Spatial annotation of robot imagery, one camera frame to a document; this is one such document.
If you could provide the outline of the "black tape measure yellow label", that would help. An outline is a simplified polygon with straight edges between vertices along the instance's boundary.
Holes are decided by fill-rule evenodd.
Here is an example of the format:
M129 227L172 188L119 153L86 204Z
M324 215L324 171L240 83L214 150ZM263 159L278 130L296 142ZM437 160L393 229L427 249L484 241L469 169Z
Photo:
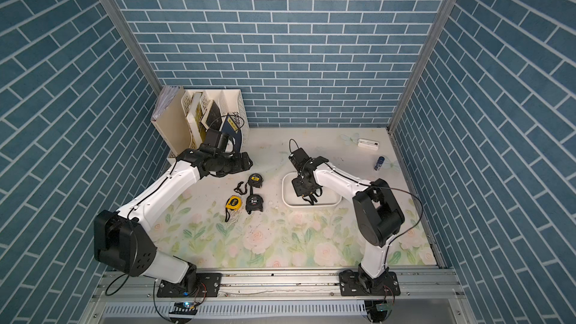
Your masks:
M246 211L250 215L252 212L263 211L263 198L259 194L251 194L247 197Z

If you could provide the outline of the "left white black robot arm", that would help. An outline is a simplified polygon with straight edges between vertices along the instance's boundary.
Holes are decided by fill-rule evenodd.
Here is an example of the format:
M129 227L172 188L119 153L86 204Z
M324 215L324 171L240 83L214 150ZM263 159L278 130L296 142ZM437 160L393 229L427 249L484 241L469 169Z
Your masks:
M222 178L253 166L247 152L228 151L227 133L210 129L199 148L186 148L174 164L140 195L94 219L94 258L130 277L146 276L193 294L200 285L197 267L158 250L153 224L187 189L207 176Z

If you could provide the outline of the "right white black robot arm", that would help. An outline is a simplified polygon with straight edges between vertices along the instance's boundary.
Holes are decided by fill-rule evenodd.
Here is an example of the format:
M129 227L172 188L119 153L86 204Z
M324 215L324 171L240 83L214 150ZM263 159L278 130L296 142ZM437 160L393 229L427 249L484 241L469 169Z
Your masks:
M316 205L325 188L352 203L358 230L365 240L364 255L358 271L343 273L341 281L354 279L355 285L368 295L398 296L400 289L395 274L389 270L388 254L400 236L405 217L388 183L356 178L322 156L309 156L303 148L291 152L289 161L296 169L292 180L295 195L306 203Z

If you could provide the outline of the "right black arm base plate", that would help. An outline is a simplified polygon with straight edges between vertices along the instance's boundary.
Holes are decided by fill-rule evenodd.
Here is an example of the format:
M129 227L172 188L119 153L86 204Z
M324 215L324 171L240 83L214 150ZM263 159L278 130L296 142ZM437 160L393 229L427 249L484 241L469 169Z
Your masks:
M339 274L342 296L399 296L401 289L393 271L386 271L378 278L371 278L363 271L346 269Z

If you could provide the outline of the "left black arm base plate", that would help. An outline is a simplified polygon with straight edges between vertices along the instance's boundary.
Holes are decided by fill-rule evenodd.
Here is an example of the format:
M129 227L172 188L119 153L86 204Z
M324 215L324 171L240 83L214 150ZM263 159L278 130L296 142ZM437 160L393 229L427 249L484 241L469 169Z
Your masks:
M214 298L220 290L222 274L218 272L193 273L178 283L160 282L156 291L158 298L183 298L187 300Z

